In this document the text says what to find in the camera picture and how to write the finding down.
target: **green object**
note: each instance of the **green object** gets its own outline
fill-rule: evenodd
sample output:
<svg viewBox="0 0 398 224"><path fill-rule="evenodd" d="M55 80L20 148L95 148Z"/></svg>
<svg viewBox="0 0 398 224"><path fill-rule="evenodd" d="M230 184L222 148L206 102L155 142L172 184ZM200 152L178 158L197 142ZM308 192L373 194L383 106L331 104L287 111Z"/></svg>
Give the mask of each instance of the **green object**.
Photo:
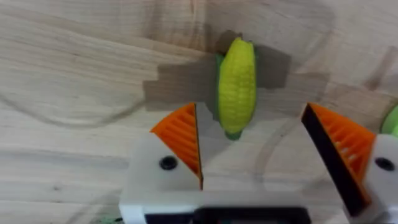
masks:
<svg viewBox="0 0 398 224"><path fill-rule="evenodd" d="M218 64L216 119L230 140L238 140L256 107L256 57L250 42L236 38Z"/></svg>
<svg viewBox="0 0 398 224"><path fill-rule="evenodd" d="M384 118L380 132L398 137L398 105L396 105Z"/></svg>

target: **orange ridged pad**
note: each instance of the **orange ridged pad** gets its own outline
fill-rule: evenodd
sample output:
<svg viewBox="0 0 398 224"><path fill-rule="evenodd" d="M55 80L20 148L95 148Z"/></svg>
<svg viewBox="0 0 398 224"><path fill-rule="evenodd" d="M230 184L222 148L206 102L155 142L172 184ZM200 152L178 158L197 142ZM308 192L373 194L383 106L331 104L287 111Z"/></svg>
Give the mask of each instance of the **orange ridged pad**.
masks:
<svg viewBox="0 0 398 224"><path fill-rule="evenodd" d="M195 104L169 114L151 130L202 179Z"/></svg>
<svg viewBox="0 0 398 224"><path fill-rule="evenodd" d="M309 105L346 166L362 182L376 135L342 115L313 103Z"/></svg>

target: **wood grain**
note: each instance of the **wood grain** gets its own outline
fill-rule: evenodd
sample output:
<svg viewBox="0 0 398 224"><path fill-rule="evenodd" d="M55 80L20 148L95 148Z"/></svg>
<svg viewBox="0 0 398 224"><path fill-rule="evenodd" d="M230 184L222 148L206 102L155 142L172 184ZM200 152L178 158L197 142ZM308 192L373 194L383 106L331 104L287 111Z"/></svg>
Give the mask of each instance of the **wood grain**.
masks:
<svg viewBox="0 0 398 224"><path fill-rule="evenodd" d="M394 1L0 0L0 216L118 216L134 141L198 102L206 189L301 193L315 223L345 223L300 124L317 102L377 132L397 103ZM209 112L213 52L242 33L259 55L241 140Z"/></svg>

